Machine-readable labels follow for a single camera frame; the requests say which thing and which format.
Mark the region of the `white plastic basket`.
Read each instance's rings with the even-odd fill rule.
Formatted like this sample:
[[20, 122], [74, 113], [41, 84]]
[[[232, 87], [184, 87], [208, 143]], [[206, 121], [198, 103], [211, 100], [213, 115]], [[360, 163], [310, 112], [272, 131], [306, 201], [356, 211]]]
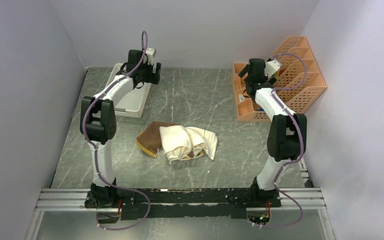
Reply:
[[115, 115], [140, 119], [143, 115], [151, 86], [151, 83], [144, 83], [141, 88], [135, 88], [127, 93], [117, 105], [114, 105]]

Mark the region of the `orange file organizer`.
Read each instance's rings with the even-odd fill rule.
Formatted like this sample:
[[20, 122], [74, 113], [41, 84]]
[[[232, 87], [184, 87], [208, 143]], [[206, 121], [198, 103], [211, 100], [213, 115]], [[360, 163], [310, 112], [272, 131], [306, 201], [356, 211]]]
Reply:
[[[292, 53], [300, 57], [307, 67], [305, 82], [293, 90], [278, 90], [276, 93], [281, 100], [293, 111], [305, 113], [308, 108], [325, 91], [327, 85], [316, 63], [309, 43], [304, 36], [289, 36], [273, 53]], [[275, 88], [292, 88], [299, 84], [304, 77], [304, 67], [295, 57], [285, 55], [277, 58], [281, 67], [274, 75], [277, 79]], [[239, 122], [267, 122], [268, 116], [263, 109], [250, 98], [244, 97], [245, 77], [239, 77], [239, 72], [246, 66], [244, 62], [235, 62], [231, 77], [234, 91], [236, 120]]]

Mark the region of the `cream white towel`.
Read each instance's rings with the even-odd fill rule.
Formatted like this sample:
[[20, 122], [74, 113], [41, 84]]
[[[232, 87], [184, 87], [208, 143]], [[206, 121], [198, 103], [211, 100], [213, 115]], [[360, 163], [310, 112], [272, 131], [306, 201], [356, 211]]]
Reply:
[[218, 137], [209, 130], [192, 126], [161, 126], [161, 146], [168, 163], [200, 158], [215, 159]]

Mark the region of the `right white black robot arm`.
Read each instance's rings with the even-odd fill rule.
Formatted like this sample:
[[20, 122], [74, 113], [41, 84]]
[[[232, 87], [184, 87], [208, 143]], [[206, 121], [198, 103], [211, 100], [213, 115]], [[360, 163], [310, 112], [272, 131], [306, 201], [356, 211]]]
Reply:
[[250, 187], [249, 199], [255, 207], [262, 207], [268, 202], [269, 192], [277, 189], [282, 171], [289, 165], [299, 163], [306, 150], [306, 116], [291, 110], [274, 87], [274, 75], [280, 67], [276, 59], [251, 58], [238, 74], [245, 78], [247, 96], [262, 107], [270, 120], [266, 141], [269, 157]]

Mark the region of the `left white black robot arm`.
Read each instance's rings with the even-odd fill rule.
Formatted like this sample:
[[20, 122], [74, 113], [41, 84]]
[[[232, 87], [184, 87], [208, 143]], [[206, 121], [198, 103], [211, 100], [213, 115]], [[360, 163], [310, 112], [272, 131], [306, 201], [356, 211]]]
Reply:
[[92, 197], [106, 208], [119, 200], [111, 160], [111, 140], [117, 131], [115, 106], [130, 92], [146, 83], [160, 81], [161, 63], [155, 62], [155, 48], [130, 50], [128, 59], [102, 91], [81, 100], [80, 132], [91, 149], [94, 177]]

